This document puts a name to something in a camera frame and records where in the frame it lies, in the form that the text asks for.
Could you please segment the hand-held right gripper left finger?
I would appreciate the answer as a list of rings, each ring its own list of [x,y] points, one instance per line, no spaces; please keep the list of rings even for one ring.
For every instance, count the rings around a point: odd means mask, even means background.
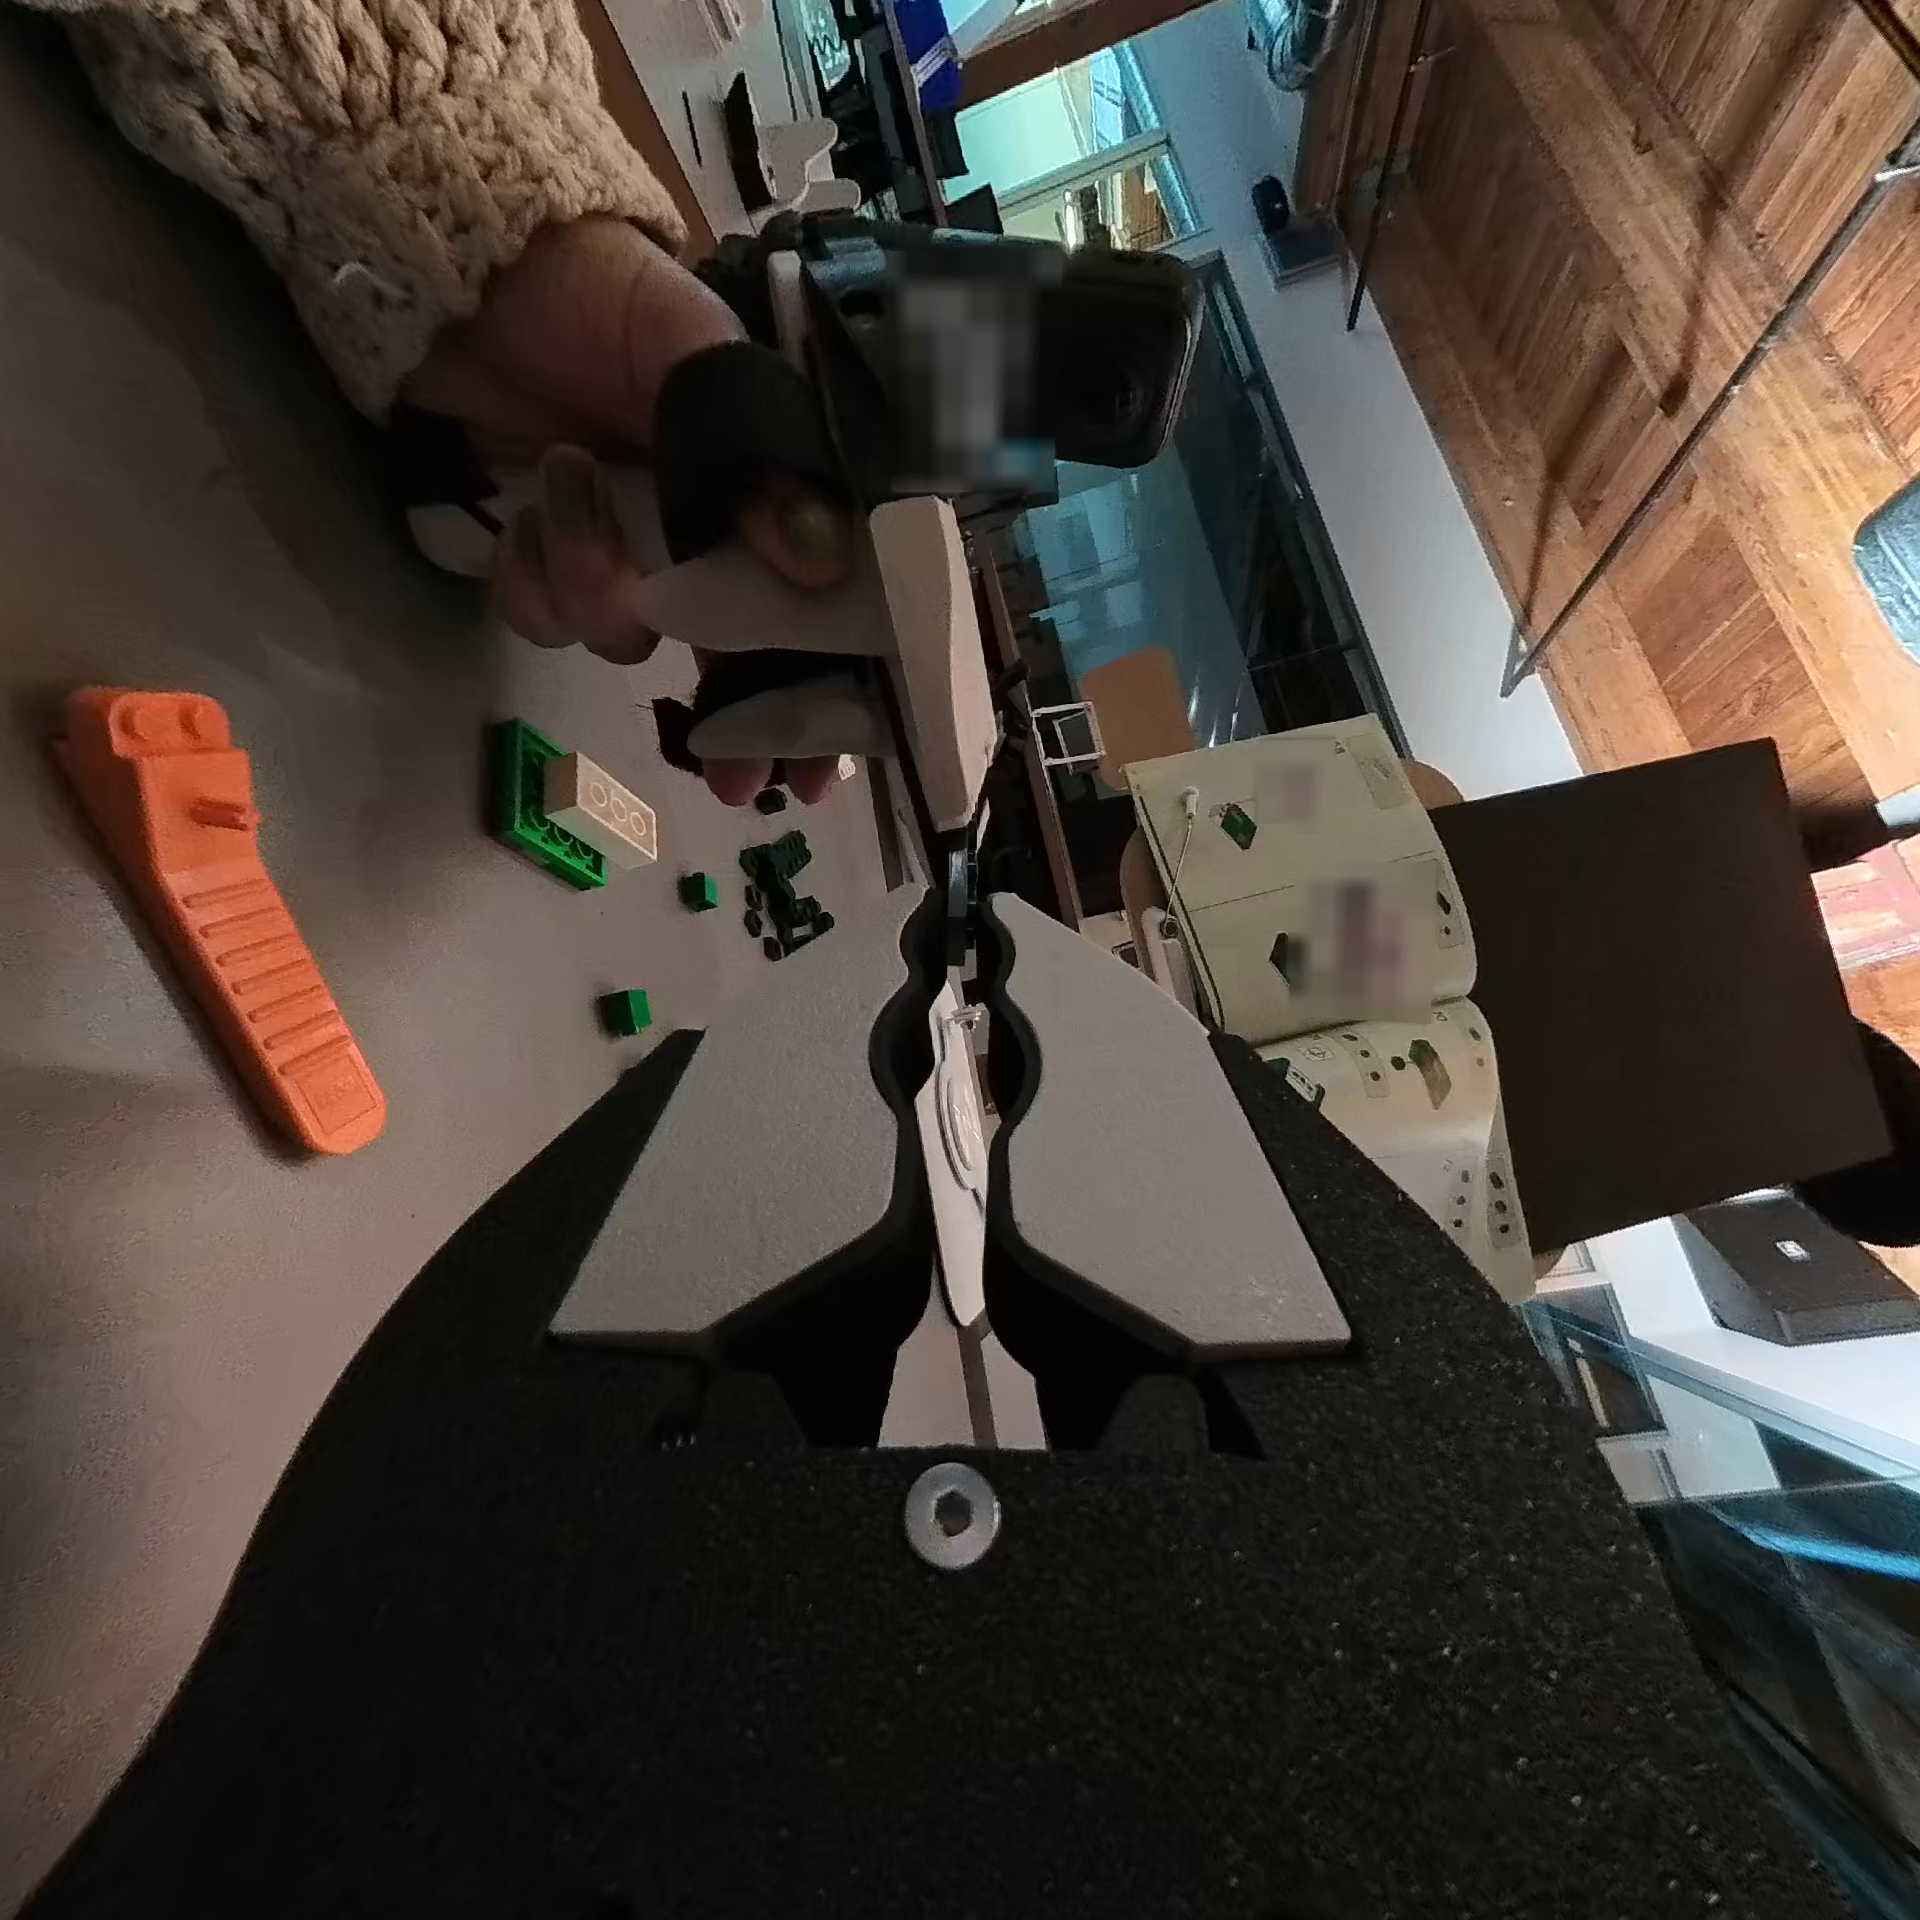
[[[888,1387],[932,1284],[932,889],[898,887],[693,1043],[554,1339]]]

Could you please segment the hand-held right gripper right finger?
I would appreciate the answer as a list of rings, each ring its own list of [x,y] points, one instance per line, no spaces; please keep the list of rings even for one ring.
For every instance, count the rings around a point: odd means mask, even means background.
[[[988,1316],[1042,1407],[1352,1331],[1209,1031],[1018,895],[981,904]]]

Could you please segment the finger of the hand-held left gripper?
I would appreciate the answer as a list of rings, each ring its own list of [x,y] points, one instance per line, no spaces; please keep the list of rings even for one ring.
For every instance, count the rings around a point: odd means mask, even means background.
[[[964,833],[1001,743],[1001,720],[952,508],[910,496],[872,509],[870,547],[890,636],[896,736],[925,822]]]

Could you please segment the white lego brick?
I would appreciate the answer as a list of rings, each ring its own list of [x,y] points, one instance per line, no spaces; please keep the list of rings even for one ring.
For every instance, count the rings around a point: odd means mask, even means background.
[[[613,871],[630,872],[657,860],[653,809],[589,756],[566,752],[544,763],[542,809]]]

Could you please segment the bright green square lego plate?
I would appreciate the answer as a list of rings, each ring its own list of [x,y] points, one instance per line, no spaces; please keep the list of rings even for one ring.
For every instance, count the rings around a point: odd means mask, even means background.
[[[607,884],[607,860],[545,813],[545,767],[562,747],[536,726],[504,718],[486,731],[486,830],[517,856],[540,867],[574,891]]]

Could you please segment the open lego instruction booklet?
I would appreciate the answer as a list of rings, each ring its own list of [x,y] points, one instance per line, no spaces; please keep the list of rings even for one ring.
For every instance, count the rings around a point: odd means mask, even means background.
[[[1535,1255],[1434,779],[1374,716],[1136,758],[1121,779],[1141,967],[1527,1302]]]

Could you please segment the person's left hand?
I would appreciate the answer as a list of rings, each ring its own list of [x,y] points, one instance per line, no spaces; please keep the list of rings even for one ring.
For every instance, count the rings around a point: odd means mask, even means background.
[[[652,452],[678,363],[744,336],[645,230],[599,217],[542,229],[478,310],[441,328],[399,397],[456,421],[494,464],[540,476],[490,558],[495,613],[514,636],[615,665],[656,651],[601,462]]]

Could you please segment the pile of dark green bricks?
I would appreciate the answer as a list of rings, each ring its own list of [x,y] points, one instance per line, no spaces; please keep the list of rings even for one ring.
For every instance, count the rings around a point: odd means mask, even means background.
[[[736,864],[743,878],[737,918],[765,961],[777,965],[833,932],[833,912],[806,889],[810,846],[801,827],[789,822],[744,846]]]

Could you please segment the black book stand board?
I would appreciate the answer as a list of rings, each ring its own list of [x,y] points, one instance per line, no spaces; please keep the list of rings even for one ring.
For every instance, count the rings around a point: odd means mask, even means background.
[[[1772,743],[1458,799],[1431,822],[1537,1255],[1885,1156]]]

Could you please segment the orange brick separator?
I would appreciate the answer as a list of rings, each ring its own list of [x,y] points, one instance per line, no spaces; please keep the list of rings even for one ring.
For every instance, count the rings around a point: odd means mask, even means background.
[[[226,709],[72,687],[55,758],[263,1118],[316,1156],[376,1140],[389,1101],[261,851]]]

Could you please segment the black flat box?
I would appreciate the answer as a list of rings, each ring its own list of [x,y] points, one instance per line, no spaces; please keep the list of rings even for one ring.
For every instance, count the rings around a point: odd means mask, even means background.
[[[1918,1331],[1914,1292],[1790,1189],[1760,1189],[1671,1217],[1717,1325],[1773,1345]]]

